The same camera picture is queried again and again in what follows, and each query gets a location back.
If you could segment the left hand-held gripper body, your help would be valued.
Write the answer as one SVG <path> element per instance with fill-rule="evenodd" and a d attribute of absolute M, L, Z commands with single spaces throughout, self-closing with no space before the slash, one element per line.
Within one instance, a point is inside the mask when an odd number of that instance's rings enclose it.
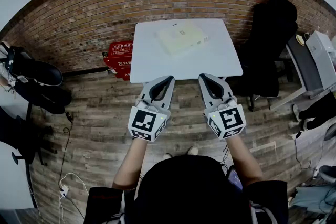
<path fill-rule="evenodd" d="M 137 99 L 131 108 L 128 130 L 133 138 L 154 142 L 166 127 L 171 113 L 144 99 Z"/>

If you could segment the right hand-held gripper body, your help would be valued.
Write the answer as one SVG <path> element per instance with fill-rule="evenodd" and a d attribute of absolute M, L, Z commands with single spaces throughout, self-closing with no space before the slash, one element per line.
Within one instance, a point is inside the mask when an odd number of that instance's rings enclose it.
<path fill-rule="evenodd" d="M 235 96 L 218 101 L 206 108 L 204 114 L 207 124 L 219 139 L 237 135 L 246 126 L 246 119 L 241 104 Z"/>

